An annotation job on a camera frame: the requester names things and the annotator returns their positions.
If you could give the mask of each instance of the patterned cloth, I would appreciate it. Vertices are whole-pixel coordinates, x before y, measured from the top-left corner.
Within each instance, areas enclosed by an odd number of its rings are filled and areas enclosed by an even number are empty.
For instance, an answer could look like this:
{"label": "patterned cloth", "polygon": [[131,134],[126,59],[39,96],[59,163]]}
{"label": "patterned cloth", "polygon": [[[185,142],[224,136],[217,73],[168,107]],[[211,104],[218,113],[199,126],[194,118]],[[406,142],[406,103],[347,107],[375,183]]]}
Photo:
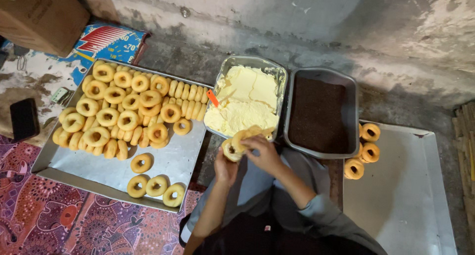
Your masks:
{"label": "patterned cloth", "polygon": [[172,214],[30,174],[40,150],[0,136],[0,254],[183,254],[179,224],[204,186]]}

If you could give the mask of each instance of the baking tray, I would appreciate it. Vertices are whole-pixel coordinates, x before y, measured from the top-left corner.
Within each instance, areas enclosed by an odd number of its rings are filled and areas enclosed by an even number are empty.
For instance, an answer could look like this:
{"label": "baking tray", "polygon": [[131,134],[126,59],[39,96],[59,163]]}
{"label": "baking tray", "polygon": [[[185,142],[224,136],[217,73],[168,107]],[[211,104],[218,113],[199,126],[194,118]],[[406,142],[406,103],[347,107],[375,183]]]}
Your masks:
{"label": "baking tray", "polygon": [[344,179],[344,213],[388,254],[457,254],[436,135],[371,123],[381,129],[380,159],[361,179]]}
{"label": "baking tray", "polygon": [[[311,149],[306,149],[290,141],[288,133],[290,127],[290,116],[292,114],[292,100],[294,98],[294,82],[296,77],[305,77],[314,80],[321,80],[326,83],[343,85],[345,98],[341,107],[341,118],[343,126],[348,133],[348,151],[344,154],[322,153]],[[292,148],[300,150],[309,155],[323,159],[339,159],[353,157],[359,149],[359,126],[358,126],[358,83],[354,78],[340,71],[329,67],[309,67],[292,71],[290,75],[289,99],[284,123],[285,142]]]}
{"label": "baking tray", "polygon": [[[156,70],[148,70],[108,59],[100,60],[128,66],[133,70],[159,74],[188,84],[196,84],[212,88],[203,83],[169,75]],[[81,84],[74,92],[68,106],[75,106],[83,94]],[[126,189],[129,180],[137,175],[137,173],[134,173],[130,169],[130,161],[135,155],[143,153],[149,153],[153,157],[153,165],[151,169],[143,175],[147,175],[151,178],[157,175],[165,175],[169,179],[169,184],[180,183],[188,188],[196,159],[198,158],[198,153],[201,148],[201,143],[203,142],[206,132],[204,123],[202,121],[193,120],[192,130],[184,136],[175,135],[173,130],[170,129],[172,127],[170,125],[172,124],[166,125],[169,128],[170,135],[170,142],[166,147],[162,149],[154,149],[152,147],[142,149],[138,146],[129,146],[129,157],[127,160],[119,161],[116,158],[105,159],[103,155],[94,156],[83,150],[71,151],[70,149],[60,148],[58,145],[54,144],[52,140],[53,132],[56,128],[61,126],[61,124],[57,122],[54,130],[51,132],[48,140],[43,146],[43,149],[39,153],[38,158],[33,164],[31,173],[116,200],[175,213],[179,212],[181,205],[179,207],[165,206],[161,200],[162,196],[149,197],[146,195],[142,198],[133,198],[127,194]]]}
{"label": "baking tray", "polygon": [[[233,66],[244,66],[244,67],[252,67],[256,69],[261,69],[262,72],[271,74],[276,77],[277,80],[277,112],[276,115],[279,117],[279,121],[277,122],[276,129],[272,133],[272,139],[276,139],[277,137],[277,129],[279,128],[279,123],[280,123],[280,115],[282,113],[282,105],[284,104],[284,95],[285,95],[285,88],[287,87],[287,81],[288,81],[288,74],[287,70],[284,69],[281,65],[274,63],[272,61],[269,61],[265,58],[258,57],[258,56],[247,56],[247,55],[231,55],[226,57],[224,59],[223,64],[221,65],[221,70],[219,70],[219,73],[216,78],[216,84],[213,88],[213,93],[217,95],[219,91],[221,90],[220,87],[217,86],[217,81],[220,80],[222,77],[226,76],[228,73],[229,69]],[[208,106],[206,108],[206,112],[208,112],[208,109],[211,106],[211,101],[209,100]],[[215,131],[211,129],[210,127],[206,126],[205,127],[208,131],[217,134],[225,139],[232,138],[232,136],[227,136],[222,134],[219,131]]]}

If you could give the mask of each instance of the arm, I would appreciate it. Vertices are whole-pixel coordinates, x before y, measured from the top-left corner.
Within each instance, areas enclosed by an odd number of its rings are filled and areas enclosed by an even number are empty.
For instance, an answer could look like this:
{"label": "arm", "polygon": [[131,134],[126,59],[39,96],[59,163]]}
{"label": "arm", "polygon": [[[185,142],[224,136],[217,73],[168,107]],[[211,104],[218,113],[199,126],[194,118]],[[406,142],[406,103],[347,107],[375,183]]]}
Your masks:
{"label": "arm", "polygon": [[223,149],[219,148],[214,163],[216,183],[186,244],[184,255],[193,254],[208,235],[219,230],[229,189],[236,181],[237,169],[237,163],[226,160],[223,156]]}
{"label": "arm", "polygon": [[328,197],[317,195],[287,167],[272,143],[259,136],[245,139],[241,143],[259,151],[259,156],[253,155],[250,150],[246,151],[246,155],[256,166],[279,180],[297,204],[299,213],[312,221],[320,235],[344,237],[379,255],[387,254],[376,240],[344,215]]}

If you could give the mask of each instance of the cardboard box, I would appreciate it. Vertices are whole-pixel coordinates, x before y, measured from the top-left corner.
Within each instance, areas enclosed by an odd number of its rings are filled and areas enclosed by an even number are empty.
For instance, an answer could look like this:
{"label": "cardboard box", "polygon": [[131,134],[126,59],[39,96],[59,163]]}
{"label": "cardboard box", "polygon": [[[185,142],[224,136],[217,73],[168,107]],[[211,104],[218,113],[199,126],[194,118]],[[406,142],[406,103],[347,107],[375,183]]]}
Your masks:
{"label": "cardboard box", "polygon": [[23,47],[67,57],[89,16],[77,0],[0,0],[0,35]]}

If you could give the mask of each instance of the hand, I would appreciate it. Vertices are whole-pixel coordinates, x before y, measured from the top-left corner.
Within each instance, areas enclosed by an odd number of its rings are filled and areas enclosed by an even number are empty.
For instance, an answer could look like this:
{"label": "hand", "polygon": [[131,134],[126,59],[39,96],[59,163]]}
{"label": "hand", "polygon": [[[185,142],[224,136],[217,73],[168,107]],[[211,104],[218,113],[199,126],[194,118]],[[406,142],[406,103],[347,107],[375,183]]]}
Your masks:
{"label": "hand", "polygon": [[252,154],[251,150],[247,149],[247,157],[254,162],[256,166],[263,169],[270,175],[276,176],[276,173],[282,167],[287,167],[277,154],[276,148],[273,143],[267,141],[264,136],[257,135],[245,140],[241,143],[252,149],[259,151],[259,156]]}
{"label": "hand", "polygon": [[216,173],[216,183],[222,183],[231,187],[236,181],[238,174],[238,165],[224,157],[223,148],[219,147],[219,151],[214,161],[214,171]]}

